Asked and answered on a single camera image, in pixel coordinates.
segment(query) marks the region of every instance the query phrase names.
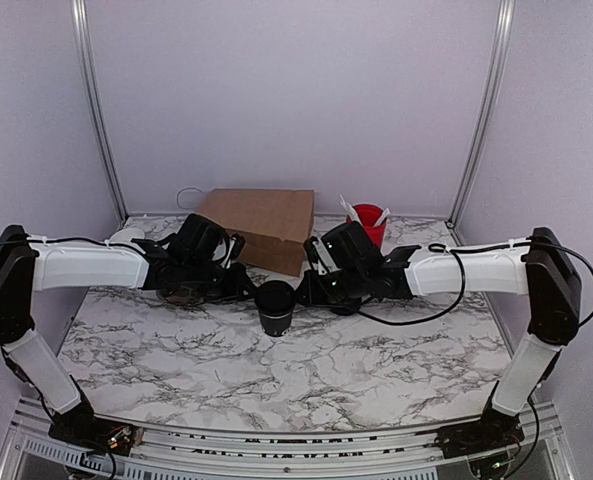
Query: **gray wall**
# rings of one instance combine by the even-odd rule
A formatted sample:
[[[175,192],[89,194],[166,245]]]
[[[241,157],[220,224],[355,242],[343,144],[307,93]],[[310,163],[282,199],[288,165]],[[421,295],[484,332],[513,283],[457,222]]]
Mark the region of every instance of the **gray wall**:
[[[0,232],[102,238],[117,226],[85,103],[69,2],[0,1]],[[52,346],[81,291],[37,296]],[[0,446],[20,382],[0,356]]]
[[[468,242],[489,242],[537,225],[593,261],[593,0],[517,2],[500,99],[460,230]],[[587,310],[587,276],[584,288]],[[526,301],[495,300],[517,341]],[[581,478],[593,480],[593,322],[565,350],[546,391]]]
[[[314,188],[447,216],[498,1],[94,1],[89,28],[131,212],[186,186]],[[195,194],[181,198],[191,206]]]

